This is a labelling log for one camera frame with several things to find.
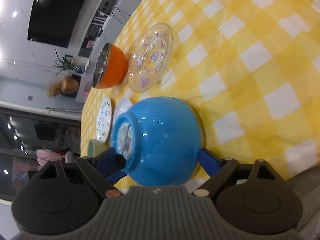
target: white plate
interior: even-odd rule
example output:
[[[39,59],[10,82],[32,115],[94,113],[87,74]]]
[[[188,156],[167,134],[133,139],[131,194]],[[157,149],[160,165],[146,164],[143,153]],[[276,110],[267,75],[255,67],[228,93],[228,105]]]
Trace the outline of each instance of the white plate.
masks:
[[[104,98],[101,102],[96,123],[97,139],[106,142],[111,126],[112,107],[110,98]]]
[[[132,103],[128,98],[121,98],[116,105],[115,112],[113,113],[112,124],[114,125],[118,116],[128,111],[131,106]]]

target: orange bowl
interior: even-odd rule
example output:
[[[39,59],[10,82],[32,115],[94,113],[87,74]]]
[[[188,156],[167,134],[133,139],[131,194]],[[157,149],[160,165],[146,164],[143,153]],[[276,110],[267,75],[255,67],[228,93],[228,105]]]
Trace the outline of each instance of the orange bowl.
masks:
[[[111,88],[120,84],[128,71],[128,61],[117,46],[107,43],[99,57],[93,73],[92,87]]]

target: cable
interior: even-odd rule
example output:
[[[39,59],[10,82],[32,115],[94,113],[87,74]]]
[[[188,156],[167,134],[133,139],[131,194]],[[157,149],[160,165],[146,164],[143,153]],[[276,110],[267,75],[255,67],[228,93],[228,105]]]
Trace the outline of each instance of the cable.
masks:
[[[129,15],[129,18],[131,17],[131,15],[130,15],[129,13],[125,12],[125,11],[120,10],[120,9],[117,7],[117,4],[118,4],[118,3],[119,3],[119,0],[117,0],[117,2],[116,2],[116,4],[115,4],[116,9],[118,9],[119,13],[122,15],[122,17],[125,19],[125,21],[128,22],[129,19],[127,20],[121,12],[126,13],[127,15]]]
[[[111,13],[112,13],[112,15],[113,15],[113,17],[119,22],[119,23],[121,23],[122,25],[125,25],[125,23],[122,23],[122,22],[120,22],[117,18],[116,18],[116,16],[114,16],[114,14],[113,14],[113,11],[111,10]]]
[[[118,9],[119,13],[122,15],[122,17],[124,18],[125,22],[128,22],[127,19],[124,17],[124,15],[121,13],[121,11]]]

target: green plant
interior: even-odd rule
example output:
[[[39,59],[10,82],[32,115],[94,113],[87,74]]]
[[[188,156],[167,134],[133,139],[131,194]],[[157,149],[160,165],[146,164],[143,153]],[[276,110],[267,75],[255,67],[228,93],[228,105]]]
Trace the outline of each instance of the green plant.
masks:
[[[54,67],[57,67],[57,68],[60,68],[61,70],[56,74],[56,76],[59,75],[60,72],[64,71],[64,70],[73,70],[74,69],[74,66],[70,63],[69,60],[67,60],[65,57],[62,57],[63,61],[59,58],[58,56],[58,53],[57,53],[57,50],[56,51],[56,55],[57,55],[57,60],[54,60],[52,58],[52,60],[54,61],[55,65],[53,65]]]

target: potted plant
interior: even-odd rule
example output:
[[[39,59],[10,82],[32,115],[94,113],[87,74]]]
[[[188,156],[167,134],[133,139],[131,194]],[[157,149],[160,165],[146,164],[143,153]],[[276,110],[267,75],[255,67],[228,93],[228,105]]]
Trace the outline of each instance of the potted plant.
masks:
[[[47,86],[47,96],[55,98],[58,95],[68,96],[75,94],[79,89],[79,82],[72,77],[64,77],[61,82],[49,83]]]
[[[58,53],[57,53],[57,50],[56,51],[56,55],[57,55],[57,58],[58,60],[54,60],[52,58],[52,60],[54,61],[55,65],[53,65],[54,67],[57,67],[57,68],[60,68],[61,70],[56,74],[59,75],[60,72],[64,71],[64,70],[74,70],[76,73],[78,74],[83,74],[84,73],[84,67],[79,67],[79,66],[73,66],[69,60],[66,59],[66,57],[62,57],[63,60],[61,60],[58,56]]]

